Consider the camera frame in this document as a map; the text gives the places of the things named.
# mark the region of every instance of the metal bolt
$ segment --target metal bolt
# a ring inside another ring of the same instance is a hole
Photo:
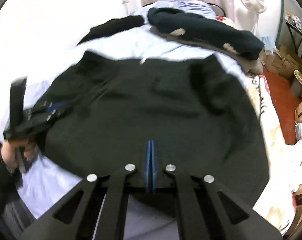
[[[89,182],[94,182],[94,181],[97,180],[97,178],[98,178],[97,175],[95,175],[95,174],[89,174],[89,175],[87,176],[87,181],[89,181]]]
[[[168,165],[165,167],[165,169],[166,169],[167,171],[172,172],[172,171],[175,171],[176,167],[175,167],[175,165],[173,165],[173,164],[168,164]]]
[[[127,164],[127,165],[125,166],[125,169],[126,169],[126,171],[134,171],[134,170],[135,170],[135,165],[129,163],[129,164]]]
[[[214,177],[212,175],[205,175],[204,181],[207,183],[212,183],[214,181]]]

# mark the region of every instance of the light blue bedsheet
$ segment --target light blue bedsheet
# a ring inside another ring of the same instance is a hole
[[[155,6],[182,8],[206,17],[215,16],[212,9],[205,4],[194,5],[183,1],[161,1],[155,3]],[[135,12],[135,15],[141,14],[146,17],[147,10],[150,7],[151,6],[142,8]],[[90,50],[114,60],[139,58],[141,59],[141,64],[143,64],[147,58],[182,61],[192,58],[206,58],[214,53],[207,49],[183,45],[173,41],[166,41],[150,33],[149,29],[150,25],[146,24],[138,28],[117,33],[111,37],[88,41],[77,46],[68,54],[65,64],[57,66],[55,73],[52,73],[51,78],[27,87],[24,106],[33,106],[48,89],[54,78],[69,66],[77,63],[86,50]],[[215,52],[215,55],[225,71],[236,76],[242,86],[245,87],[246,77],[236,61],[221,53]],[[1,128],[0,137],[2,140],[2,132],[8,117],[9,112],[7,111]],[[63,170],[39,153],[30,170],[26,174],[22,174],[22,180],[22,186],[17,186],[18,193],[35,218],[39,218],[65,193],[74,187],[80,181],[80,178]],[[125,239],[139,239],[139,236],[142,234],[143,238],[141,239],[178,239],[176,222],[173,218],[164,214],[159,214],[158,211],[147,207],[142,203],[136,203],[135,200],[130,198]]]

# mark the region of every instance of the human hand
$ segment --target human hand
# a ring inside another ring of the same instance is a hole
[[[35,141],[30,139],[25,140],[5,140],[2,144],[1,148],[1,158],[5,165],[11,169],[14,170],[18,167],[19,163],[16,159],[16,152],[15,149],[17,147],[25,147],[24,149],[24,157],[30,161],[34,157],[34,148],[35,148]]]

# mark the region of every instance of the electric fan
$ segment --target electric fan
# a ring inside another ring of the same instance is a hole
[[[241,0],[246,9],[255,15],[255,24],[251,32],[257,36],[257,25],[259,22],[259,14],[266,11],[267,5],[264,0]]]

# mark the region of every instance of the fan stand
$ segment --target fan stand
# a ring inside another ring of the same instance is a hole
[[[253,29],[251,30],[251,32],[256,36],[256,37],[259,37],[258,35],[258,23],[259,23],[259,13],[255,13],[255,23],[254,23],[254,26],[253,26]]]

